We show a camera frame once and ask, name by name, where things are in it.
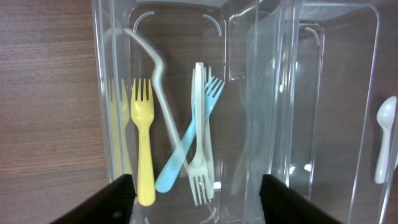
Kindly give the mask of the light blue plastic fork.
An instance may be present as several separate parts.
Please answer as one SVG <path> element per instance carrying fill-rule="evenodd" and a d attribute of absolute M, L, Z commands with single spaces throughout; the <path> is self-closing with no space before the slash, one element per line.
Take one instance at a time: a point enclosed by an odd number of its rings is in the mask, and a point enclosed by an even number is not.
<path fill-rule="evenodd" d="M 213 111 L 224 85 L 225 82 L 216 77 L 211 77 L 205 84 L 205 119 L 209 118 Z M 195 128 L 195 101 L 192 101 L 192 120 L 181 139 L 181 145 L 174 150 L 155 182 L 155 189 L 158 192 L 166 193 L 173 187 L 196 136 Z"/>

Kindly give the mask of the yellow plastic fork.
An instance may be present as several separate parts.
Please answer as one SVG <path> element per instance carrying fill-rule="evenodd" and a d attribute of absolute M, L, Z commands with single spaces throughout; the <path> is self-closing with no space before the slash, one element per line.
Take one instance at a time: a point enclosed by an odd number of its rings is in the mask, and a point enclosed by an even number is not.
<path fill-rule="evenodd" d="M 150 147 L 150 126 L 154 120 L 154 101 L 150 79 L 138 78 L 133 81 L 131 119 L 139 132 L 138 202 L 147 207 L 155 202 L 155 180 Z"/>

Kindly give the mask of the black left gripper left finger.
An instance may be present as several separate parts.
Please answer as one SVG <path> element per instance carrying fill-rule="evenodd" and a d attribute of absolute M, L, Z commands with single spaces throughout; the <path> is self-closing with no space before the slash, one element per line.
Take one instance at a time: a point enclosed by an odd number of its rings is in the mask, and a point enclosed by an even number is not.
<path fill-rule="evenodd" d="M 52 224 L 129 224 L 135 198 L 132 175 L 123 174 Z"/>

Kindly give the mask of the translucent white plastic fork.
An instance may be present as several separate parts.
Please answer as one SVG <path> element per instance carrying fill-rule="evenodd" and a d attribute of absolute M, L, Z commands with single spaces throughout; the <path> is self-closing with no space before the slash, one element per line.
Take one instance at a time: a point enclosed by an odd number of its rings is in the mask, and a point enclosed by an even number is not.
<path fill-rule="evenodd" d="M 205 66 L 203 62 L 195 64 L 192 93 L 192 118 L 196 129 L 196 151 L 188 167 L 188 177 L 195 206 L 207 203 L 208 195 L 208 164 L 203 153 L 203 128 L 205 120 Z"/>

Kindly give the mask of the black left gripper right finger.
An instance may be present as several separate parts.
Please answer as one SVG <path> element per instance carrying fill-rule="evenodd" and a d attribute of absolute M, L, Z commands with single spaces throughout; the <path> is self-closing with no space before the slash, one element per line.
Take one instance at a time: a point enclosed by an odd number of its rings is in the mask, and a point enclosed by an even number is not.
<path fill-rule="evenodd" d="M 259 192 L 266 224 L 340 224 L 271 174 Z"/>

